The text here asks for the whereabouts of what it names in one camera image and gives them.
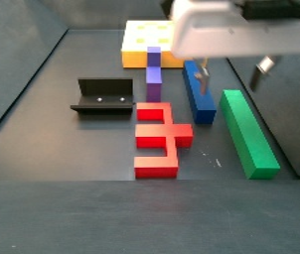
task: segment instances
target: toy block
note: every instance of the toy block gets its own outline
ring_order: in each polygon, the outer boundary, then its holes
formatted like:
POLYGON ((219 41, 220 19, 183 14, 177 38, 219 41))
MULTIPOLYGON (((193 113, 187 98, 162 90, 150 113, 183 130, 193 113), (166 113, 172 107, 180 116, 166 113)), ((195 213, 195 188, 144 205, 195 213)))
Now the toy block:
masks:
POLYGON ((162 72, 160 67, 146 67, 146 101, 161 102, 162 72))
POLYGON ((161 47, 148 47, 148 66, 161 67, 161 47))
POLYGON ((197 72, 199 67, 195 61, 185 61, 184 79, 195 122, 197 124, 213 124, 217 108, 211 90, 208 89, 207 94, 201 94, 201 85, 196 78, 197 72))
POLYGON ((137 103, 137 119, 158 120, 164 124, 136 126, 137 148, 164 148, 165 157, 136 157, 136 178, 176 178, 179 174, 177 147, 192 147, 191 124, 175 124, 170 103, 137 103))
POLYGON ((184 67, 184 60, 170 52, 172 21, 128 21, 122 43, 124 67, 148 67, 148 47, 160 47, 161 67, 184 67))
POLYGON ((240 90, 225 90, 221 109, 248 179, 272 179, 280 170, 240 90))

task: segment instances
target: green block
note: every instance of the green block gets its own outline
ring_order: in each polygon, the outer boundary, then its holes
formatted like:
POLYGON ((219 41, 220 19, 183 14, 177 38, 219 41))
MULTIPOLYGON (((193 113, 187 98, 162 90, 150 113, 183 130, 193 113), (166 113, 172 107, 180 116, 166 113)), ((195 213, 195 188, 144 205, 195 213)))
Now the green block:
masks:
POLYGON ((240 90, 225 90, 221 109, 248 179, 272 179, 280 170, 240 90))

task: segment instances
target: red cross-shaped block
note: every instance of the red cross-shaped block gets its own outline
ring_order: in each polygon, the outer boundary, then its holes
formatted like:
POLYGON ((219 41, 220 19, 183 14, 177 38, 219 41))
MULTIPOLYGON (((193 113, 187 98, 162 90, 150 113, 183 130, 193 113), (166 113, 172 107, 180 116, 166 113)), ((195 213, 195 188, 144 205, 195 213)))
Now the red cross-shaped block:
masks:
POLYGON ((179 173, 177 147, 192 147, 191 124, 175 124, 170 103, 137 103, 137 119, 160 120, 164 124, 137 124, 137 148, 165 148, 165 157, 136 157, 136 178, 176 178, 179 173))

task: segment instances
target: gray table surface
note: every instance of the gray table surface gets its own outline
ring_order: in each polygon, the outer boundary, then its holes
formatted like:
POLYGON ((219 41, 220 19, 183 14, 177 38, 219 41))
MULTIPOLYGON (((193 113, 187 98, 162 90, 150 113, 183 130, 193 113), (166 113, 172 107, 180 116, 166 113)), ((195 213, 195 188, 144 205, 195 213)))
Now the gray table surface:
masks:
MULTIPOLYGON (((134 157, 164 151, 134 145, 136 110, 124 116, 79 116, 79 77, 132 77, 134 100, 146 99, 145 69, 124 69, 124 31, 70 31, 0 125, 0 180, 134 180, 134 157)), ((241 89, 225 60, 211 60, 216 105, 224 89, 241 89)), ((176 123, 193 123, 181 69, 164 69, 162 101, 172 102, 176 123)), ((196 125, 191 149, 180 149, 180 180, 244 179, 241 163, 219 111, 213 125, 196 125)), ((266 127, 282 171, 294 172, 266 127)))
MULTIPOLYGON (((145 71, 122 69, 121 41, 121 31, 71 31, 0 125, 0 253, 299 254, 300 180, 270 135, 274 181, 244 179, 220 112, 213 126, 193 124, 180 179, 134 181, 134 156, 162 153, 134 148, 134 114, 70 110, 81 76, 132 76, 145 100, 145 71)), ((241 87, 227 61, 211 69, 219 102, 241 87)), ((181 71, 164 80, 175 120, 192 123, 181 71)))

